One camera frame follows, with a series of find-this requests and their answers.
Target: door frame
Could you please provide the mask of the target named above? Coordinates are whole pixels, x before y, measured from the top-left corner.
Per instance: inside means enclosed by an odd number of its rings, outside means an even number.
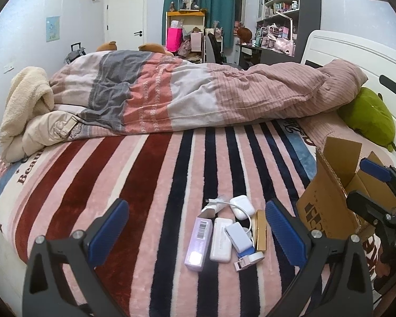
[[[143,37],[144,37],[144,44],[147,42],[147,0],[143,1],[143,16],[142,16],[142,22],[143,22]],[[104,29],[104,41],[105,42],[111,42],[112,39],[109,39],[109,32],[107,31],[107,25],[109,22],[109,14],[107,12],[107,4],[108,4],[108,0],[105,0],[104,2],[104,25],[103,25],[103,29]]]

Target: lavender product box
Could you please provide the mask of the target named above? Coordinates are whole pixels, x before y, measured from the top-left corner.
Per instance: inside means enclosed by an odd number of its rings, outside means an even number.
[[[185,265],[192,271],[201,272],[204,267],[204,260],[211,242],[213,222],[210,219],[197,218],[192,231],[186,253]]]

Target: dark red stripe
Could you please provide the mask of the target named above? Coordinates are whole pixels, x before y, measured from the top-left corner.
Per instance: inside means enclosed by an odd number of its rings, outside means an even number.
[[[148,136],[120,193],[120,198],[129,203],[129,221],[106,263],[96,269],[104,286],[128,316],[139,245],[171,135],[153,133]]]
[[[46,235],[48,240],[59,240],[70,236],[76,221],[87,206],[98,176],[123,138],[125,136],[104,138],[85,161],[64,193],[62,203],[51,219]]]
[[[82,140],[69,144],[28,198],[15,233],[16,250],[25,263],[28,262],[28,238],[41,207],[57,180],[86,142],[87,140]]]

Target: metal screw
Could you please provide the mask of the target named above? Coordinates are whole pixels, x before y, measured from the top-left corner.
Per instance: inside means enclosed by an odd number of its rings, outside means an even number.
[[[321,238],[323,236],[323,233],[320,230],[312,230],[311,236],[313,236],[314,238]]]
[[[351,235],[351,241],[354,243],[358,243],[360,241],[358,235]]]
[[[35,239],[35,243],[37,243],[37,244],[43,244],[44,241],[45,241],[45,237],[44,237],[44,236],[38,236],[38,237]]]
[[[82,230],[76,230],[72,234],[72,237],[75,238],[76,240],[81,239],[82,236],[83,236],[83,231]]]

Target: chair backrest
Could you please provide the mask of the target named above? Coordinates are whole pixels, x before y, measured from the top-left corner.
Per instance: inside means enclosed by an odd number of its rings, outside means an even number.
[[[207,63],[223,64],[220,47],[217,44],[216,37],[212,33],[208,33],[205,37],[205,45],[207,52]]]

